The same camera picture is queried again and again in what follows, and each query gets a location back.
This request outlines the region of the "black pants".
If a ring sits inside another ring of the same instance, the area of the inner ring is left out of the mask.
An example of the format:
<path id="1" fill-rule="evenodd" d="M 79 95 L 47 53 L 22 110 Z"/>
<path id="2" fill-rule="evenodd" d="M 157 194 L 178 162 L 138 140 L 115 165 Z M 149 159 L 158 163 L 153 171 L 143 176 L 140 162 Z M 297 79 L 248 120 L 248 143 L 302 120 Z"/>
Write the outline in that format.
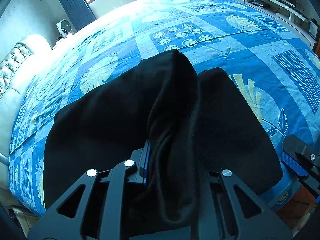
<path id="1" fill-rule="evenodd" d="M 199 166 L 234 172 L 262 194 L 283 172 L 274 146 L 221 68 L 197 74 L 180 52 L 143 60 L 59 110 L 44 150 L 50 207 L 87 170 L 105 171 L 150 143 L 132 236 L 178 229 L 199 210 Z"/>

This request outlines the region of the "blue patterned bed sheet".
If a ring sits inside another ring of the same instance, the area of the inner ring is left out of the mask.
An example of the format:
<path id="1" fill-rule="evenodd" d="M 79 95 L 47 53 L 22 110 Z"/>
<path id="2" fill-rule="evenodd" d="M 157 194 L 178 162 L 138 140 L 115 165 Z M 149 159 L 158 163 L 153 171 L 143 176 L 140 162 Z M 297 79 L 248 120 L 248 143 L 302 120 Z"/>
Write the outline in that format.
<path id="1" fill-rule="evenodd" d="M 231 170 L 270 208 L 319 155 L 319 58 L 283 24 L 231 0 L 138 0 L 72 37 L 22 100 L 8 188 L 42 217 L 88 170 L 131 153 L 157 211 L 197 209 L 200 168 Z"/>

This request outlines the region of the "white TV cabinet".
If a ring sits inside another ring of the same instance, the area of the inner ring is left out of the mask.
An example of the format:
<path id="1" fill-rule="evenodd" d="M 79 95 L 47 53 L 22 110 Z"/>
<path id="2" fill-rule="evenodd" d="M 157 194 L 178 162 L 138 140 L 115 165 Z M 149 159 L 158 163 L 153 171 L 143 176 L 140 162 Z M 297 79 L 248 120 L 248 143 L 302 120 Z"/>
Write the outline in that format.
<path id="1" fill-rule="evenodd" d="M 319 21 L 308 13 L 308 6 L 292 7 L 281 0 L 233 0 L 262 12 L 296 34 L 313 51 L 319 47 Z"/>

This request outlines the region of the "tufted cream headboard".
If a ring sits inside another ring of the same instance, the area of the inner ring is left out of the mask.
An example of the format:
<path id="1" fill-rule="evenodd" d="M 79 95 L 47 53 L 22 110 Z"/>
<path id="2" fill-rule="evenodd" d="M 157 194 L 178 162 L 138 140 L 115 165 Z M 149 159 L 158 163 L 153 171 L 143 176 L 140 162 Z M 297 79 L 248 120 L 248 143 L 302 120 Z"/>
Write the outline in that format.
<path id="1" fill-rule="evenodd" d="M 39 35 L 17 42 L 1 60 L 1 157 L 10 154 L 11 133 L 27 87 L 47 66 L 52 49 Z"/>

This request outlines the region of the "white fan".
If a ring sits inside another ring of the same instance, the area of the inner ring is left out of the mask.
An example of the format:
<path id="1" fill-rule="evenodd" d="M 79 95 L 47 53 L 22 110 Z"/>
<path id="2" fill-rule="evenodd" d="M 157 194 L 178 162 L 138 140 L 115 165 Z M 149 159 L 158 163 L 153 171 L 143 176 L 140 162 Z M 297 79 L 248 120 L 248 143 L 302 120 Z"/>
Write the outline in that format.
<path id="1" fill-rule="evenodd" d="M 69 34 L 74 35 L 74 31 L 72 30 L 71 24 L 66 19 L 63 19 L 60 22 L 58 22 L 56 26 L 62 38 L 66 38 Z"/>

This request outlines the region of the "dark blue right curtain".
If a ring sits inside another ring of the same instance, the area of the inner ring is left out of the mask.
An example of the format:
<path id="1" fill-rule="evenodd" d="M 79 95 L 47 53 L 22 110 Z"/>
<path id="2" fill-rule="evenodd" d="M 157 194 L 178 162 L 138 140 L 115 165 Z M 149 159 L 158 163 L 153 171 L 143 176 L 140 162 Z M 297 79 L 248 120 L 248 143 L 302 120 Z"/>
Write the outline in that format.
<path id="1" fill-rule="evenodd" d="M 76 31 L 94 22 L 97 18 L 86 0 L 59 0 Z"/>

